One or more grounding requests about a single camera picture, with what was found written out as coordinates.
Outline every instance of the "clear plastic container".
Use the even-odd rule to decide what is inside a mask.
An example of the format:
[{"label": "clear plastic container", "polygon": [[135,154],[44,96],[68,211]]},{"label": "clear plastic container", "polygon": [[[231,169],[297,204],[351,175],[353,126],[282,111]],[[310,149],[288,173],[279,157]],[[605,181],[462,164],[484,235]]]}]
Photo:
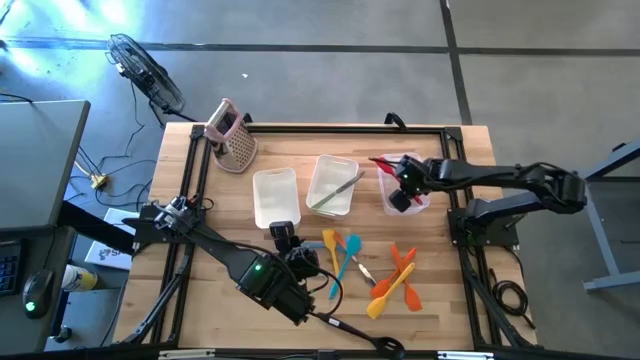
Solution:
[{"label": "clear plastic container", "polygon": [[256,225],[269,233],[274,221],[300,225],[296,171],[291,168],[258,171],[253,174],[253,212]]},{"label": "clear plastic container", "polygon": [[[385,154],[380,157],[389,161],[400,161],[404,155],[409,155],[418,161],[422,161],[420,155],[416,153]],[[380,194],[382,194],[382,206],[384,207],[384,212],[387,213],[387,215],[413,215],[429,206],[429,197],[426,195],[420,195],[422,205],[418,204],[414,199],[411,199],[411,206],[405,212],[400,212],[396,210],[389,201],[389,195],[400,188],[398,180],[378,168],[378,183],[380,184]]]},{"label": "clear plastic container", "polygon": [[355,177],[358,174],[358,168],[358,163],[351,159],[331,155],[318,156],[307,193],[306,203],[309,211],[331,219],[344,219],[351,209],[351,197],[357,183],[333,197],[320,209],[311,207]]}]

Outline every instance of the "computer mouse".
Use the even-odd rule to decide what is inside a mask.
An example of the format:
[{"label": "computer mouse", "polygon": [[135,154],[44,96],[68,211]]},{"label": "computer mouse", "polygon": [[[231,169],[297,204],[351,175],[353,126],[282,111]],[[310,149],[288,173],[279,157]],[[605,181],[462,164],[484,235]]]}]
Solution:
[{"label": "computer mouse", "polygon": [[33,273],[22,289],[22,306],[29,319],[40,319],[51,306],[54,273],[42,269]]}]

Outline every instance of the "wooden table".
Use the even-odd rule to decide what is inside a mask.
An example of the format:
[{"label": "wooden table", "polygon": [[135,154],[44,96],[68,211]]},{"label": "wooden table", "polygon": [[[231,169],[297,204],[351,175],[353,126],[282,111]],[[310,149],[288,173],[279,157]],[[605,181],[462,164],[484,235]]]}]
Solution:
[{"label": "wooden table", "polygon": [[[167,203],[179,193],[191,127],[192,124],[188,123],[167,125],[151,187],[151,199]],[[462,133],[470,163],[495,164],[487,127],[463,126]],[[411,350],[472,349],[460,263],[457,251],[450,244],[446,223],[445,214],[450,207],[448,196],[444,193],[430,194],[430,206],[417,215],[386,215],[376,166],[367,160],[369,156],[404,152],[415,152],[423,158],[442,157],[437,136],[255,135],[259,141],[259,152],[244,174],[227,173],[211,161],[205,196],[215,201],[215,207],[207,213],[209,226],[228,239],[274,249],[270,237],[265,236],[254,223],[252,176],[259,170],[292,167],[297,175],[302,213],[298,229],[300,237],[321,241],[322,230],[326,228],[334,228],[344,236],[359,234],[363,240],[359,258],[378,280],[386,278],[394,269],[389,251],[392,242],[396,242],[401,254],[406,254],[412,247],[418,249],[414,259],[416,270],[410,280],[422,300],[422,311],[410,312],[404,303],[403,288],[399,288],[391,296],[383,314],[377,320],[371,320],[365,313],[371,301],[369,287],[355,266],[349,264],[344,278],[345,299],[336,313],[337,317],[372,336],[395,337]],[[197,182],[202,148],[199,146],[196,156],[192,191]],[[366,171],[356,184],[351,212],[342,221],[312,215],[305,206],[315,161],[320,154],[354,159]],[[473,190],[478,198],[502,197],[498,188],[476,187]],[[167,247],[164,244],[151,245],[134,259],[114,340],[126,337],[156,300]],[[511,254],[501,248],[488,247],[486,255],[489,267],[495,270],[499,279],[513,280],[524,286],[518,264]],[[318,256],[321,266],[331,270],[329,252],[321,249]],[[342,262],[343,255],[338,257]],[[311,279],[309,283],[313,286],[322,280]],[[327,299],[328,289],[315,294],[316,311],[327,311],[332,307],[333,301]],[[173,306],[172,300],[165,317],[165,333],[170,328]],[[486,312],[482,305],[478,307],[485,339],[489,339]],[[509,317],[509,320],[525,338],[535,343],[535,333],[522,318]],[[191,270],[180,347],[371,349],[368,342],[330,328],[317,319],[311,318],[296,327],[276,310],[264,310],[237,291],[224,266],[201,249],[196,250]]]}]

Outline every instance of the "concrete floor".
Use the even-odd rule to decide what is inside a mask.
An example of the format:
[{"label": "concrete floor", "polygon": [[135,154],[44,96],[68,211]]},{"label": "concrete floor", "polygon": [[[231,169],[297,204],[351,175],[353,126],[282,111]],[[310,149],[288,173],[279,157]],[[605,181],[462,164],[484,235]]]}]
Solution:
[{"label": "concrete floor", "polygon": [[[449,4],[457,42],[463,47],[640,47],[640,3],[632,0]],[[189,6],[152,0],[16,0],[0,25],[0,38],[37,37],[53,43],[106,40],[114,32],[138,41],[187,44],[447,44],[437,0],[191,0]],[[461,123],[447,54],[151,55],[182,90],[188,102],[185,114],[202,119],[227,96],[258,122],[379,123],[386,112],[395,111],[411,124]],[[542,160],[584,169],[604,159],[618,143],[640,136],[640,57],[462,55],[460,63],[473,123],[489,126],[498,163]],[[137,128],[129,83],[107,63],[102,50],[10,48],[0,57],[0,71],[0,88],[8,92],[34,100],[88,99],[92,108],[82,145],[94,160],[121,154]],[[112,160],[105,170],[156,158],[162,131],[140,93],[137,114],[147,126],[132,144],[132,158]],[[129,168],[118,173],[107,191],[121,193],[146,183],[152,173],[153,164]],[[88,184],[77,186],[89,190]],[[607,191],[597,197],[602,199],[598,206],[603,216],[617,217],[611,210],[618,208],[620,197],[607,196]],[[134,201],[135,195],[104,201]],[[106,212],[90,196],[74,203],[99,216]],[[636,205],[632,202],[629,211],[637,211]],[[582,281],[606,274],[586,214],[531,214],[518,230],[540,343],[550,349],[640,357],[640,285],[591,295],[582,290]],[[630,229],[625,234],[637,239],[636,233]],[[77,261],[84,258],[88,244],[79,243]],[[640,246],[616,247],[623,258],[621,267],[638,270]],[[104,269],[101,275],[112,288],[126,277]],[[104,299],[112,297],[113,291]],[[87,301],[111,311],[109,301]],[[82,311],[69,313],[65,322],[72,323],[80,320],[73,314]],[[100,328],[103,320],[95,319],[93,328]],[[102,334],[85,334],[82,346],[96,346],[101,338]]]}]

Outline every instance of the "electric fan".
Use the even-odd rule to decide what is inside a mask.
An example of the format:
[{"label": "electric fan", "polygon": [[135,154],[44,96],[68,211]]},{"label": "electric fan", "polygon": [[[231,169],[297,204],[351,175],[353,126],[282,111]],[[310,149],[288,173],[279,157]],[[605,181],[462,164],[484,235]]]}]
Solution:
[{"label": "electric fan", "polygon": [[125,34],[111,35],[107,42],[111,58],[120,75],[149,98],[149,106],[159,107],[163,113],[176,115],[185,120],[196,121],[180,112],[185,105],[182,93],[169,78],[167,70],[160,66],[137,42]]}]

